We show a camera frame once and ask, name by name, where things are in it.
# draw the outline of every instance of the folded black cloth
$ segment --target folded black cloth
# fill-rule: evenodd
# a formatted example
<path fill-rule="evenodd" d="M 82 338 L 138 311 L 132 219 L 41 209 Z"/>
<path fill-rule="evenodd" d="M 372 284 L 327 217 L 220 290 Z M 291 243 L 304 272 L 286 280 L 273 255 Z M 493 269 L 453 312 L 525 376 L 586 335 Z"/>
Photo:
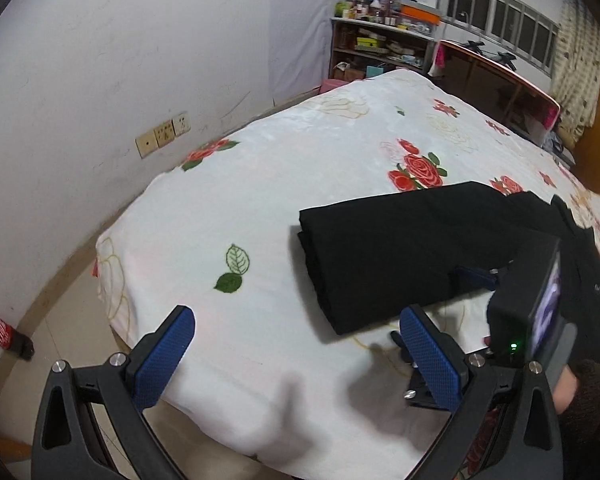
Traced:
<path fill-rule="evenodd" d="M 558 308 L 578 327 L 572 357 L 600 363 L 600 256 L 593 231 L 577 227 L 557 196 L 547 204 L 465 182 L 305 209 L 300 224 L 318 303 L 337 334 L 467 291 L 457 266 L 505 267 L 529 231 L 557 236 Z"/>

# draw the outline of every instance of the pink cloth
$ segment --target pink cloth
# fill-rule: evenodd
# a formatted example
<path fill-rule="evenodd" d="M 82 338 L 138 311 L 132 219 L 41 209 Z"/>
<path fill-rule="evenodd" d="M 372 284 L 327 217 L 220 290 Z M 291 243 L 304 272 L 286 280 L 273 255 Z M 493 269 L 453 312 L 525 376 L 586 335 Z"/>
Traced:
<path fill-rule="evenodd" d="M 542 126 L 544 126 L 547 130 L 551 130 L 554 127 L 555 120 L 558 118 L 558 108 L 555 106 L 551 106 L 549 111 L 544 118 L 544 122 Z"/>
<path fill-rule="evenodd" d="M 341 81 L 340 79 L 325 79 L 320 86 L 320 94 L 324 94 L 329 90 L 333 90 L 334 88 L 338 88 L 340 86 L 347 85 L 346 81 Z"/>
<path fill-rule="evenodd" d="M 436 66 L 439 68 L 445 67 L 445 49 L 442 45 L 438 44 L 436 48 Z"/>

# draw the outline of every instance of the plastic bottle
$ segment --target plastic bottle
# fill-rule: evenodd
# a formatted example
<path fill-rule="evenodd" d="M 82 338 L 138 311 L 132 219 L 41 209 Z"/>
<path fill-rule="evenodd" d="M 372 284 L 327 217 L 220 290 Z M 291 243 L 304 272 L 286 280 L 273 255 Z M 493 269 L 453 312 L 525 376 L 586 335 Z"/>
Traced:
<path fill-rule="evenodd" d="M 380 0 L 373 0 L 369 5 L 369 15 L 374 17 L 374 22 L 381 23 L 382 22 L 382 4 Z"/>
<path fill-rule="evenodd" d="M 0 347 L 13 352 L 25 361 L 31 361 L 35 352 L 33 341 L 24 334 L 18 332 L 8 323 L 0 319 Z"/>

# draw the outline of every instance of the box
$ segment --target box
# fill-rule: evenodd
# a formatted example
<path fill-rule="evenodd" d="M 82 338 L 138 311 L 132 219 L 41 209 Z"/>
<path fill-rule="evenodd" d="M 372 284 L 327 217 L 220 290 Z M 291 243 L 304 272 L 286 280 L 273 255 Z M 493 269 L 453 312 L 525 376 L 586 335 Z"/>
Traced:
<path fill-rule="evenodd" d="M 356 38 L 356 41 L 359 45 L 363 46 L 378 46 L 378 40 L 375 40 L 374 38 Z"/>
<path fill-rule="evenodd" d="M 418 22 L 427 22 L 432 23 L 433 25 L 438 25 L 440 23 L 439 10 L 416 2 L 402 4 L 401 13 L 414 18 Z"/>
<path fill-rule="evenodd" d="M 366 66 L 366 76 L 367 77 L 375 77 L 375 76 L 383 74 L 383 73 L 384 73 L 384 68 L 382 68 L 381 66 L 373 66 L 373 65 Z"/>
<path fill-rule="evenodd" d="M 355 68 L 347 68 L 344 71 L 344 81 L 351 83 L 352 81 L 357 81 L 359 79 L 364 79 L 365 73 L 362 70 L 356 70 Z"/>

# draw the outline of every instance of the window frame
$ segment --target window frame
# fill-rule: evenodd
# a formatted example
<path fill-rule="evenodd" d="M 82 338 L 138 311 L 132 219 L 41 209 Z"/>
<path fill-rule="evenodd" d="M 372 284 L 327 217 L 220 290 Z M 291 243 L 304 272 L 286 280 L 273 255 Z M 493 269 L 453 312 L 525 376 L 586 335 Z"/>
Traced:
<path fill-rule="evenodd" d="M 555 40 L 552 44 L 552 35 L 558 34 L 559 27 L 552 20 L 546 17 L 541 12 L 538 12 L 533 7 L 528 6 L 524 2 L 520 0 L 489 0 L 489 7 L 487 10 L 487 22 L 485 30 L 482 30 L 479 27 L 473 25 L 474 20 L 474 11 L 475 11 L 475 2 L 476 0 L 471 0 L 471 11 L 469 13 L 467 21 L 458 20 L 456 15 L 458 14 L 458 0 L 454 0 L 452 6 L 452 15 L 448 15 L 448 9 L 450 7 L 451 2 L 449 0 L 437 0 L 436 7 L 441 13 L 441 20 L 449 25 L 453 25 L 455 27 L 464 28 L 468 30 L 472 34 L 476 34 L 485 40 L 492 41 L 493 43 L 497 43 L 499 46 L 504 49 L 510 51 L 512 54 L 515 54 L 520 59 L 525 60 L 530 63 L 532 66 L 541 70 L 548 76 L 552 75 L 553 69 L 553 61 L 555 56 Z M 497 2 L 501 2 L 505 6 L 504 15 L 502 19 L 502 29 L 499 31 L 499 34 L 493 31 L 493 24 L 496 13 Z M 509 10 L 515 9 L 520 13 L 520 18 L 518 23 L 516 24 L 516 30 L 514 31 L 511 40 L 504 40 L 507 17 L 509 15 Z M 534 33 L 531 41 L 531 47 L 529 53 L 525 52 L 519 47 L 520 44 L 520 35 L 522 31 L 523 22 L 525 21 L 525 16 L 532 19 L 534 22 Z M 539 60 L 534 57 L 534 49 L 536 47 L 536 39 L 538 38 L 538 29 L 542 26 L 547 28 L 549 31 L 548 40 L 546 46 L 544 48 L 544 56 L 542 60 Z"/>

